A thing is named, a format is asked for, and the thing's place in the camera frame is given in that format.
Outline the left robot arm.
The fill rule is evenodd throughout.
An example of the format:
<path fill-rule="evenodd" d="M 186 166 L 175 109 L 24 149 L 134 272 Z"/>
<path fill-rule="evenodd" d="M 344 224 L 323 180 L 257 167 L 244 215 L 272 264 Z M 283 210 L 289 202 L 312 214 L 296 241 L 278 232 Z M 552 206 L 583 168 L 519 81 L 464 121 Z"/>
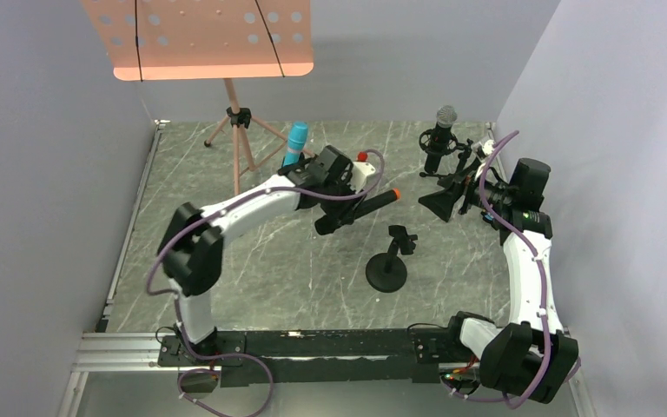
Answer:
<path fill-rule="evenodd" d="M 174 212 L 147 279 L 157 271 L 168 277 L 163 291 L 174 299 L 175 328 L 187 344 L 201 354 L 213 351 L 218 328 L 211 294 L 222 276 L 225 250 L 247 232 L 299 210 L 321 208 L 320 235 L 353 223 L 384 171 L 367 161 L 369 155 L 384 158 L 368 149 L 354 160 L 327 145 L 233 198 L 201 208 L 187 202 Z"/>

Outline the blue microphone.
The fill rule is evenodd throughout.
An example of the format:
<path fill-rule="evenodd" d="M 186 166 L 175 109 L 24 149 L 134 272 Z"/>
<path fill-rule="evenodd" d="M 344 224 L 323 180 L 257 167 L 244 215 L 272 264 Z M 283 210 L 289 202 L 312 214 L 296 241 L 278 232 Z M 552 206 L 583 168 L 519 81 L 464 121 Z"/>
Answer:
<path fill-rule="evenodd" d="M 308 125 L 305 122 L 293 122 L 287 134 L 287 150 L 282 161 L 282 167 L 299 162 L 303 157 L 307 136 Z"/>

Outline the black microphone orange tip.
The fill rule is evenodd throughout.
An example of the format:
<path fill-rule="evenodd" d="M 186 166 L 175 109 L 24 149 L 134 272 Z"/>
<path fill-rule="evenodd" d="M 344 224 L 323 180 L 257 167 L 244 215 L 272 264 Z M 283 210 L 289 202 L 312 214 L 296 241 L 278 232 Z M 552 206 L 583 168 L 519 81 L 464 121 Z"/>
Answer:
<path fill-rule="evenodd" d="M 355 220 L 368 215 L 376 210 L 382 209 L 386 205 L 396 202 L 400 199 L 400 192 L 397 189 L 390 189 L 380 193 L 372 198 L 365 198 L 355 212 Z M 324 222 L 319 218 L 314 223 L 315 231 L 318 235 L 330 235 L 343 226 L 336 226 L 335 222 Z"/>

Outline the black microphone silver grille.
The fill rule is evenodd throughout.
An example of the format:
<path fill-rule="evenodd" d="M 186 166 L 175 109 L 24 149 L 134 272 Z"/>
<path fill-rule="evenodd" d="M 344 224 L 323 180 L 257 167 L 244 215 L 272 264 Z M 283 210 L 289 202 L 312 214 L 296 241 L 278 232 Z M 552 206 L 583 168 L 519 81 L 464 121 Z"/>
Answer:
<path fill-rule="evenodd" d="M 428 175 L 436 174 L 443 156 L 449 153 L 450 143 L 454 139 L 452 126 L 458 115 L 452 105 L 444 105 L 437 110 L 436 124 L 426 132 L 426 162 L 424 170 Z"/>

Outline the black round-base mic stand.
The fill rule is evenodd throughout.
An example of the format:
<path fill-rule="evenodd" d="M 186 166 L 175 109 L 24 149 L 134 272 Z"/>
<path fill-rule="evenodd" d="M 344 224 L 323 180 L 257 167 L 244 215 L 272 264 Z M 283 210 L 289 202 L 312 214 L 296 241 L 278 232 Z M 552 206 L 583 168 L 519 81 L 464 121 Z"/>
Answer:
<path fill-rule="evenodd" d="M 277 170 L 277 174 L 288 175 L 289 173 L 294 172 L 295 170 L 304 169 L 309 164 L 309 162 L 310 158 L 307 157 L 305 153 L 300 153 L 298 155 L 298 159 L 295 162 L 281 166 Z"/>

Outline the black tall mic stand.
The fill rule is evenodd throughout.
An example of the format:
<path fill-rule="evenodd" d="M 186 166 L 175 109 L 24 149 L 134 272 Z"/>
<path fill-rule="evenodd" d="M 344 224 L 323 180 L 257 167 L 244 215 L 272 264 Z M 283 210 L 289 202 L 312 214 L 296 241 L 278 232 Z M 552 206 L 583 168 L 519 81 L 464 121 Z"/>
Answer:
<path fill-rule="evenodd" d="M 409 234 L 403 225 L 389 226 L 388 233 L 392 237 L 388 250 L 374 255 L 365 268 L 369 285 L 385 294 L 399 291 L 406 284 L 407 267 L 400 257 L 412 255 L 418 240 L 418 236 Z"/>

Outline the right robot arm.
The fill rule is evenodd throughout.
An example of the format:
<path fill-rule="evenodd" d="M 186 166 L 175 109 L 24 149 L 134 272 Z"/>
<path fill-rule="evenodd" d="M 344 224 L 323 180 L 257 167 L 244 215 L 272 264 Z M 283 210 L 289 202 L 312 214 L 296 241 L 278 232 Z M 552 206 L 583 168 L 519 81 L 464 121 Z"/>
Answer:
<path fill-rule="evenodd" d="M 576 366 L 578 342 L 567 336 L 556 311 L 550 273 L 551 218 L 541 212 L 551 168 L 521 158 L 509 181 L 490 182 L 479 165 L 441 179 L 443 189 L 421 196 L 419 204 L 448 221 L 458 208 L 485 211 L 499 232 L 509 274 L 510 312 L 499 327 L 479 314 L 459 312 L 446 328 L 446 338 L 467 348 L 479 364 L 479 385 L 518 401 L 547 404 Z"/>

